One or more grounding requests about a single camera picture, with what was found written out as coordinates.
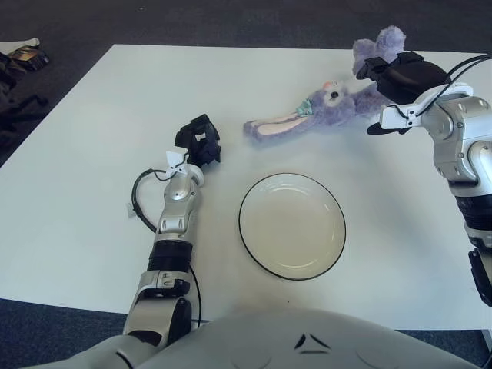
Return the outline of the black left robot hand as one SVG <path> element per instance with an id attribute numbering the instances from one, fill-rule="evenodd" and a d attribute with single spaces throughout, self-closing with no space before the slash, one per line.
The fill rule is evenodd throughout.
<path id="1" fill-rule="evenodd" d="M 185 164 L 202 168 L 213 161 L 221 162 L 220 135 L 210 118 L 200 115 L 180 128 L 175 135 L 174 151 L 167 151 L 168 168 L 182 171 Z"/>

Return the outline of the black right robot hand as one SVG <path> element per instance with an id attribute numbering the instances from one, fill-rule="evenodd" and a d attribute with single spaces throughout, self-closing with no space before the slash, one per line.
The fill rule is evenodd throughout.
<path id="1" fill-rule="evenodd" d="M 368 58 L 356 70 L 359 80 L 376 83 L 389 102 L 379 122 L 367 128 L 369 135 L 406 133 L 421 126 L 438 141 L 464 136 L 464 116 L 457 108 L 473 89 L 416 52 L 401 52 L 392 62 Z"/>

